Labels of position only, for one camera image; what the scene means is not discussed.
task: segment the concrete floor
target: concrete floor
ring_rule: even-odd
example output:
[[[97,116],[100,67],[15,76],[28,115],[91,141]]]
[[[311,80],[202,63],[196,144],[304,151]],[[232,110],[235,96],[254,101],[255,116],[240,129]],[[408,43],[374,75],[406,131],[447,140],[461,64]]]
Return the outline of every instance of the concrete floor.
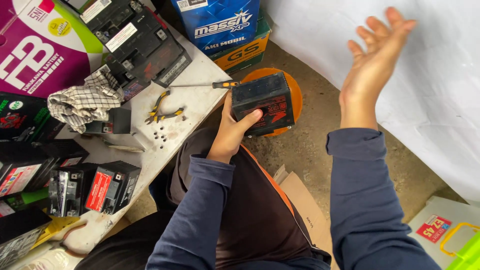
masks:
[[[264,67],[281,69],[297,80],[303,94],[303,111],[295,126],[286,133],[275,137],[245,138],[243,143],[271,175],[282,164],[285,164],[288,172],[295,172],[324,214],[330,217],[332,157],[326,154],[324,146],[328,132],[340,125],[340,92],[316,71],[271,41],[268,42],[260,64],[231,77],[241,80],[251,71]],[[212,113],[204,126],[218,125],[220,116],[221,108]],[[432,195],[465,202],[393,135],[383,128],[380,129],[385,132],[388,149],[386,163],[405,212],[404,222],[410,221]],[[135,222],[155,211],[153,200],[148,192],[145,192],[130,208],[126,217]]]

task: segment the pliers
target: pliers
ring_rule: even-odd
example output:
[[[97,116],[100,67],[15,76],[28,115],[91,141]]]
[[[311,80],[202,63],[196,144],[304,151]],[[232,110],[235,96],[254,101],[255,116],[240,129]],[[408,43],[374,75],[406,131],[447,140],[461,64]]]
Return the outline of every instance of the pliers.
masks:
[[[170,91],[163,92],[160,97],[156,100],[155,106],[153,107],[153,110],[149,112],[150,117],[148,117],[145,120],[145,123],[147,125],[150,125],[153,122],[160,122],[160,120],[166,119],[166,118],[172,118],[177,115],[180,115],[183,112],[183,108],[179,108],[176,112],[174,113],[168,113],[168,114],[160,114],[160,104],[162,103],[163,99],[166,98],[167,96],[170,95]]]
[[[57,248],[62,248],[63,250],[65,250],[65,253],[67,253],[68,255],[72,256],[72,257],[77,257],[77,258],[85,258],[87,256],[87,254],[80,254],[80,253],[76,253],[75,251],[73,250],[70,250],[64,243],[63,241],[65,241],[65,239],[67,239],[68,235],[70,235],[71,232],[73,231],[76,231],[76,230],[79,230],[83,227],[85,227],[87,224],[83,224],[83,225],[79,225],[79,226],[76,226],[76,227],[73,227],[71,229],[69,229],[65,235],[62,237],[61,240],[59,241],[49,241],[50,244],[52,244],[52,247],[50,248],[50,250],[54,250],[54,249],[57,249]]]

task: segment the white workbench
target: white workbench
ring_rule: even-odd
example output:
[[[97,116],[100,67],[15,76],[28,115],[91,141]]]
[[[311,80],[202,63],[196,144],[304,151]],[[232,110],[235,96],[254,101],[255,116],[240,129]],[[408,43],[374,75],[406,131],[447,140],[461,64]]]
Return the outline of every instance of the white workbench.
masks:
[[[192,63],[171,84],[172,86],[207,85],[212,82],[231,79],[175,29],[171,26],[169,26],[169,29],[192,58]],[[159,123],[154,122],[146,125],[145,119],[148,118],[148,112],[151,111],[157,98],[164,91],[163,87],[152,83],[123,106],[132,110],[132,130],[141,133],[140,136],[143,135],[142,137],[147,140],[146,144],[149,146],[149,149],[145,153],[130,153],[108,148],[99,138],[84,140],[79,135],[75,137],[75,140],[90,152],[90,156],[85,162],[104,163],[122,160],[141,167],[142,171],[133,192],[132,202],[128,206],[114,215],[89,211],[81,216],[79,223],[87,222],[87,226],[72,232],[65,240],[65,244],[70,249],[79,253],[90,252],[172,159],[185,139],[222,102],[226,93],[225,89],[212,89],[211,87],[171,89],[170,96],[166,97],[162,102],[160,110],[168,113],[183,107],[185,109],[183,114],[175,118],[162,120]],[[182,116],[185,116],[187,119],[182,121]],[[155,139],[154,132],[158,132],[158,136],[164,135],[167,139],[166,142],[161,138]],[[129,141],[133,140],[131,135],[110,136],[112,138],[116,137],[115,141],[124,141],[125,145],[128,145]],[[57,138],[68,137],[71,138],[72,134],[64,129]]]

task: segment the hand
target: hand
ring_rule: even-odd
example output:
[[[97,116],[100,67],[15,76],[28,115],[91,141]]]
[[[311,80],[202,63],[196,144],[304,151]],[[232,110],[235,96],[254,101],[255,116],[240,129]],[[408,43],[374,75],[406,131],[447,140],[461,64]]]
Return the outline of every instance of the hand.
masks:
[[[228,93],[223,105],[220,128],[207,155],[207,159],[230,163],[231,157],[239,150],[243,135],[247,129],[260,120],[262,115],[262,110],[256,109],[239,122],[235,121],[232,117],[232,94]]]
[[[367,25],[357,27],[357,34],[367,45],[365,53],[353,40],[348,48],[353,55],[353,65],[345,79],[339,103],[342,112],[340,128],[365,127],[378,130],[375,104],[385,84],[392,76],[396,61],[416,25],[415,20],[405,20],[393,7],[387,8],[390,28],[375,17],[367,18]]]

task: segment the blue battery box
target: blue battery box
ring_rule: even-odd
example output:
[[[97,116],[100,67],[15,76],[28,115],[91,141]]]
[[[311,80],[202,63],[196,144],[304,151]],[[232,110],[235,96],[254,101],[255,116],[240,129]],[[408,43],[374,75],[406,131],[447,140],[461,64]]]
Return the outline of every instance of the blue battery box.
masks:
[[[190,41],[206,55],[255,38],[260,0],[171,0]]]

